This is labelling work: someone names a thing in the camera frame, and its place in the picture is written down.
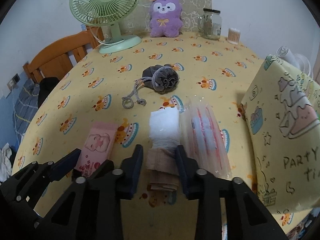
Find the yellow cartoon storage box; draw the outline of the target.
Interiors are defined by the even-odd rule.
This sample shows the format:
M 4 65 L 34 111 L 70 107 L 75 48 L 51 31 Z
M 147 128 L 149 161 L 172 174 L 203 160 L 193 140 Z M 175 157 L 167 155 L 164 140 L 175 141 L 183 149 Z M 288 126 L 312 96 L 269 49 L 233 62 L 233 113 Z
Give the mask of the yellow cartoon storage box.
M 319 206 L 319 85 L 268 55 L 242 99 L 257 171 L 271 213 Z

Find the purple plush toy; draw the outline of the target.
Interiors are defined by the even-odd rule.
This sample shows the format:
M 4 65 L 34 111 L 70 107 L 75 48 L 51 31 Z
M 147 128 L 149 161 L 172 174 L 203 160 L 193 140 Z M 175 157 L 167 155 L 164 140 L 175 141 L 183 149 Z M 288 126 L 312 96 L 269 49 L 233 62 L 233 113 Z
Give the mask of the purple plush toy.
M 150 36 L 178 37 L 183 27 L 179 0 L 154 0 L 150 5 Z

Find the green desk fan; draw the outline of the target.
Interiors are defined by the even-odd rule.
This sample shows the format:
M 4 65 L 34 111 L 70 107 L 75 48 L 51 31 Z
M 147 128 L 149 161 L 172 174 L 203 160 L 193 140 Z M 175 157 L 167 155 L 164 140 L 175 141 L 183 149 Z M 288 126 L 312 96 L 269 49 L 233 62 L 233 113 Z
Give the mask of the green desk fan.
M 139 45 L 142 39 L 137 35 L 121 35 L 119 22 L 129 16 L 139 0 L 69 0 L 73 16 L 90 27 L 109 26 L 111 37 L 94 38 L 100 44 L 99 53 L 110 54 Z

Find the wall power socket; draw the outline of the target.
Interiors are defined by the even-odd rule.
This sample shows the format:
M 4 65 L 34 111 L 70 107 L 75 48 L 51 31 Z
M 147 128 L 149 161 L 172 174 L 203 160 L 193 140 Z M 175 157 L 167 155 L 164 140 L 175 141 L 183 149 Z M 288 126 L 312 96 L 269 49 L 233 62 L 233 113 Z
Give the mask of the wall power socket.
M 20 81 L 20 76 L 18 74 L 15 74 L 13 76 L 12 79 L 10 79 L 10 81 L 7 83 L 7 87 L 12 90 L 16 85 L 17 83 Z

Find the white floor fan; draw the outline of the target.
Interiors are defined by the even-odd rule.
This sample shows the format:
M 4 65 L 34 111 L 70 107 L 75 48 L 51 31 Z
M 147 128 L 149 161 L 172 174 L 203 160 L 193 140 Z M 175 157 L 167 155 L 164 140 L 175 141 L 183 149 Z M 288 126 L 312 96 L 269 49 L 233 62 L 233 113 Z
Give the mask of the white floor fan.
M 309 59 L 306 56 L 298 53 L 294 54 L 286 46 L 281 46 L 280 48 L 278 48 L 277 56 L 295 66 L 304 74 L 307 74 L 309 77 L 313 78 L 313 69 L 311 67 Z

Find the pink baby wipes pack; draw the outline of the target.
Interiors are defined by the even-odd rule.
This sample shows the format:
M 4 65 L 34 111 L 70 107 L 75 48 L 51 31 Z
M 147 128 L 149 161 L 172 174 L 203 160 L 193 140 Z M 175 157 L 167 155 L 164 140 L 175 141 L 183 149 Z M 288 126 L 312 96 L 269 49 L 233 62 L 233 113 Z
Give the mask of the pink baby wipes pack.
M 111 122 L 93 124 L 75 166 L 75 170 L 80 172 L 82 177 L 90 177 L 104 161 L 109 159 L 117 128 L 117 124 Z

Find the wooden bed headboard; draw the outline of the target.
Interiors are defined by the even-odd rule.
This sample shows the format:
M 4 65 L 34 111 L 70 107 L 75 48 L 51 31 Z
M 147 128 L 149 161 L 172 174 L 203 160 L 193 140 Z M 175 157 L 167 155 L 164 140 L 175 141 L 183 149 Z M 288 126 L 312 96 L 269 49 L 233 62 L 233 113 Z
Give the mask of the wooden bed headboard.
M 42 49 L 34 59 L 23 65 L 27 77 L 40 83 L 45 77 L 56 77 L 59 80 L 73 68 L 70 55 L 79 63 L 88 54 L 88 47 L 96 48 L 103 39 L 100 27 L 87 26 L 84 31 L 61 38 Z

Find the beige cloth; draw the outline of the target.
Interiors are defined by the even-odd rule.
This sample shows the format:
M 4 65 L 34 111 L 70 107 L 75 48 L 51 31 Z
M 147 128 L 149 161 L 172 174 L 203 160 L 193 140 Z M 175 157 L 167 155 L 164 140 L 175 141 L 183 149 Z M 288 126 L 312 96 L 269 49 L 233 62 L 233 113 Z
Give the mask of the beige cloth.
M 177 191 L 179 173 L 174 154 L 164 148 L 148 150 L 146 169 L 150 174 L 152 190 Z

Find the grey drawstring pouch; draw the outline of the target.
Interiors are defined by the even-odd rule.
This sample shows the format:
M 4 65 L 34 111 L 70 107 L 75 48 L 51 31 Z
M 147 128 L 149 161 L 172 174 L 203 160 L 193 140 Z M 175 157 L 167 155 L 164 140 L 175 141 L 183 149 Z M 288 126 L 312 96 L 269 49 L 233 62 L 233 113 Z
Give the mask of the grey drawstring pouch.
M 135 81 L 130 94 L 122 97 L 122 107 L 132 109 L 134 107 L 133 96 L 136 97 L 136 103 L 142 106 L 146 105 L 146 100 L 138 95 L 140 87 L 144 86 L 154 90 L 158 94 L 166 94 L 176 89 L 180 77 L 171 65 L 154 65 L 143 70 L 142 77 Z

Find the white tissue pack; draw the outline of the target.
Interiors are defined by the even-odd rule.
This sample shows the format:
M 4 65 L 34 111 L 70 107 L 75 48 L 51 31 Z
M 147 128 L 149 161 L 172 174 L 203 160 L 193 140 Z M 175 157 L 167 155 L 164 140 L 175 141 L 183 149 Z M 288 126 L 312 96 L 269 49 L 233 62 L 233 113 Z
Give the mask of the white tissue pack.
M 151 112 L 149 138 L 152 148 L 174 152 L 180 144 L 180 113 L 177 108 L 164 108 Z

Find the clear plastic bag with items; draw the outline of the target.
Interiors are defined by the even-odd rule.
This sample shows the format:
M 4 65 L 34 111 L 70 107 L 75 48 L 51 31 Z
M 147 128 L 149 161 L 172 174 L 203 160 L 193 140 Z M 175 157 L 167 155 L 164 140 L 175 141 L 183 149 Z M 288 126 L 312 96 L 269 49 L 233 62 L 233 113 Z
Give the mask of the clear plastic bag with items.
M 217 178 L 231 179 L 232 172 L 222 131 L 212 107 L 204 99 L 189 99 L 180 113 L 181 143 L 187 157 Z

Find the glass jar with black lid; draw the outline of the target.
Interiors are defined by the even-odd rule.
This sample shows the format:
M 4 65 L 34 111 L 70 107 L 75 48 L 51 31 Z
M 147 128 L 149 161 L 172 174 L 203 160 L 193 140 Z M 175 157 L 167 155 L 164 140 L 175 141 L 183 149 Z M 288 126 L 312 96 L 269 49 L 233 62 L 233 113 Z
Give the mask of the glass jar with black lid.
M 209 40 L 219 40 L 221 36 L 221 11 L 203 8 L 203 14 L 198 17 L 197 27 L 200 36 Z

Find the blue plaid bedding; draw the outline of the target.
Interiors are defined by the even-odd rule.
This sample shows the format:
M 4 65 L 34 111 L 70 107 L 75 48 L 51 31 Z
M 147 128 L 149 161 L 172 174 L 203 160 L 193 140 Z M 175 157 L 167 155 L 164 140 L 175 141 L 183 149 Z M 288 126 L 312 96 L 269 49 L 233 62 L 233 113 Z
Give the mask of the blue plaid bedding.
M 23 135 L 38 110 L 40 86 L 32 79 L 28 79 L 15 102 L 13 122 L 14 130 Z

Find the yellow patterned tablecloth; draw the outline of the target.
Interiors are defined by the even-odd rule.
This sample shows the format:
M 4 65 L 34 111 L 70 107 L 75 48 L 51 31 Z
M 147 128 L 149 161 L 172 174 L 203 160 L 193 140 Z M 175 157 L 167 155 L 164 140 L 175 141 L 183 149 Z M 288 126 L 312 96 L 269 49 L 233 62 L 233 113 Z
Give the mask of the yellow patterned tablecloth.
M 305 239 L 319 217 L 319 85 L 195 34 L 94 50 L 31 121 L 20 239 Z

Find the cotton swab container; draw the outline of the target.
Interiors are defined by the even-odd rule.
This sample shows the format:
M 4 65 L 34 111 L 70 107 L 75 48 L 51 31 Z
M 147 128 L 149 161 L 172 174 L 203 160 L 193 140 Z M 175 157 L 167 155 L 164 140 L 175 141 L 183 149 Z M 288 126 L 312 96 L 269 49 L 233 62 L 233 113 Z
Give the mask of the cotton swab container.
M 227 42 L 230 44 L 237 45 L 240 42 L 240 36 L 241 36 L 240 30 L 235 29 L 235 28 L 229 28 Z

